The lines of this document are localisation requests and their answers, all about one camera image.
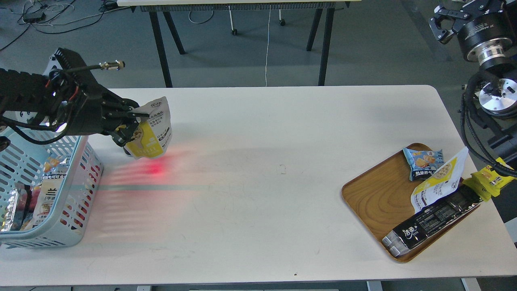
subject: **light blue basket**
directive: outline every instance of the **light blue basket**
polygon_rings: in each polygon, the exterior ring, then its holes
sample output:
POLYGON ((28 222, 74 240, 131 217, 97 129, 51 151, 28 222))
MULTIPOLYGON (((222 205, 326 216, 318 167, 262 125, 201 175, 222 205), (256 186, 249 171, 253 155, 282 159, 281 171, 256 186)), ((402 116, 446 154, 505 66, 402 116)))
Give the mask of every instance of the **light blue basket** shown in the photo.
MULTIPOLYGON (((26 133, 40 140, 54 137, 53 133, 47 132, 26 133)), ((77 244, 83 238, 103 171, 102 163, 87 142, 88 138, 66 136, 52 144, 36 145, 10 128, 2 135, 11 140, 11 145, 0 152, 0 213, 5 212, 9 192, 17 182, 32 186, 41 182, 43 165, 51 153, 71 155, 72 159, 47 218, 30 230, 0 232, 0 243, 21 248, 77 244)))

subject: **snack bag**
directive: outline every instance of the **snack bag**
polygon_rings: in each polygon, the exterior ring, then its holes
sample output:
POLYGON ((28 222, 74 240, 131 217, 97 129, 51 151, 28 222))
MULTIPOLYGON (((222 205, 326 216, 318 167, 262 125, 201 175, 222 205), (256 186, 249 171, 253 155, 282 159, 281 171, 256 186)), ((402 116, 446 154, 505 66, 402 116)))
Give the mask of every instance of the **snack bag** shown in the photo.
POLYGON ((61 183, 64 177, 53 177, 44 179, 41 182, 41 189, 38 195, 36 206, 32 215, 32 219, 23 225, 22 230, 29 230, 40 225, 49 215, 54 200, 56 199, 61 183))
POLYGON ((9 192, 8 205, 0 216, 0 231, 20 230, 33 205, 31 187, 19 182, 14 186, 15 188, 9 192))
POLYGON ((49 215, 59 188, 70 167, 71 156, 51 155, 44 165, 41 184, 32 187, 32 203, 21 230, 29 230, 41 224, 49 215))
MULTIPOLYGON (((506 165, 502 158, 499 157, 496 159, 496 161, 512 169, 506 165)), ((472 178, 476 179, 493 197, 499 196, 499 194, 501 194, 501 189, 511 181, 515 180, 514 177, 505 177, 499 175, 491 166, 486 166, 481 170, 472 173, 472 178)))
POLYGON ((153 100, 131 112, 147 113, 149 118, 141 122, 133 134, 133 140, 124 148, 135 159, 156 158, 165 153, 171 141, 171 113, 166 97, 153 100))
POLYGON ((441 166, 429 179, 418 185, 411 194, 415 213, 438 199, 454 192, 460 183, 468 148, 464 147, 452 159, 441 166))
POLYGON ((407 254, 477 208, 482 201, 474 189, 462 184, 452 194, 425 206, 396 226, 382 239, 382 243, 394 257, 407 254))
POLYGON ((407 163, 411 167, 409 180, 425 180, 444 164, 444 155, 439 151, 416 151, 408 148, 402 149, 407 163))

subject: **wood grain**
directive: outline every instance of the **wood grain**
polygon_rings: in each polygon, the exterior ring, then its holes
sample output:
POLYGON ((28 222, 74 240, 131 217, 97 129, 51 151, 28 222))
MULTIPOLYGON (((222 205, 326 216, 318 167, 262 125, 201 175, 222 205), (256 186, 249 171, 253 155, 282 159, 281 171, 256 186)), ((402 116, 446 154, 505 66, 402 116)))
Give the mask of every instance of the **wood grain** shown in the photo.
MULTIPOLYGON (((408 148, 422 151, 431 150, 422 143, 412 143, 408 148)), ((381 243, 382 238, 394 227, 415 214, 410 196, 422 181, 410 181, 409 172, 409 164, 404 153, 400 151, 346 183, 342 188, 345 202, 370 230, 383 249, 385 248, 381 243)), ((405 255, 393 257, 388 250, 385 250, 395 260, 408 262, 465 217, 466 215, 405 255)))

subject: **desk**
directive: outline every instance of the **desk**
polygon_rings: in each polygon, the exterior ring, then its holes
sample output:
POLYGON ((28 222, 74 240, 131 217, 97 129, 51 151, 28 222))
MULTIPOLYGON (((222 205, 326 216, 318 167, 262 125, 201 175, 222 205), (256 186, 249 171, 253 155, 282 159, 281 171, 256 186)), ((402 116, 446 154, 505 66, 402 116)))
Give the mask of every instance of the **desk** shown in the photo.
MULTIPOLYGON (((401 264, 341 198, 346 182, 413 142, 443 149, 446 158, 463 147, 430 86, 113 92, 140 104, 169 98, 166 155, 134 161, 110 137, 91 136, 105 172, 83 240, 70 248, 0 248, 0 265, 9 266, 0 285, 517 274, 517 250, 491 202, 401 264)), ((469 159, 464 177, 473 171, 469 159)))
MULTIPOLYGON (((347 5, 351 1, 340 0, 347 5)), ((328 2, 325 0, 266 0, 263 3, 256 3, 256 0, 117 0, 119 6, 140 6, 144 12, 149 12, 153 34, 158 50, 158 57, 162 68, 165 87, 172 87, 171 73, 163 39, 158 22, 157 12, 163 12, 163 16, 167 22, 169 30, 178 48, 179 54, 186 54, 183 44, 176 30, 176 25, 172 19, 170 11, 195 11, 195 10, 257 10, 257 9, 316 9, 312 22, 309 40, 307 42, 307 51, 312 50, 316 31, 320 23, 323 9, 327 9, 327 17, 325 20, 325 30, 323 36, 322 58, 320 61, 320 75, 318 78, 318 86, 325 85, 327 74, 328 53, 330 50, 330 38, 332 34, 332 23, 334 20, 334 10, 336 2, 328 2)))

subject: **yellow package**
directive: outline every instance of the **yellow package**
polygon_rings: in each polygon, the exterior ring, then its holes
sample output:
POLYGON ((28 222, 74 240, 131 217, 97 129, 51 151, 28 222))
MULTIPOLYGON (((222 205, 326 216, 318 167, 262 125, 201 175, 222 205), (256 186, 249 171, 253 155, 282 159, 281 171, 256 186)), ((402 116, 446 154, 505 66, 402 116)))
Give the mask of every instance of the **yellow package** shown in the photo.
POLYGON ((464 147, 452 159, 443 164, 427 180, 418 185, 411 194, 411 204, 418 213, 424 207, 445 197, 458 188, 463 173, 468 148, 464 147))
MULTIPOLYGON (((505 162, 503 162, 503 159, 497 158, 496 161, 501 163, 503 166, 510 168, 505 162)), ((499 196, 499 194, 501 194, 501 189, 515 179, 514 177, 499 175, 492 166, 486 166, 481 170, 472 173, 472 178, 474 178, 486 190, 485 193, 488 193, 488 195, 493 197, 499 196)))
POLYGON ((147 113, 149 118, 134 131, 124 148, 134 158, 156 158, 165 153, 171 141, 171 113, 165 97, 153 100, 132 112, 147 113))

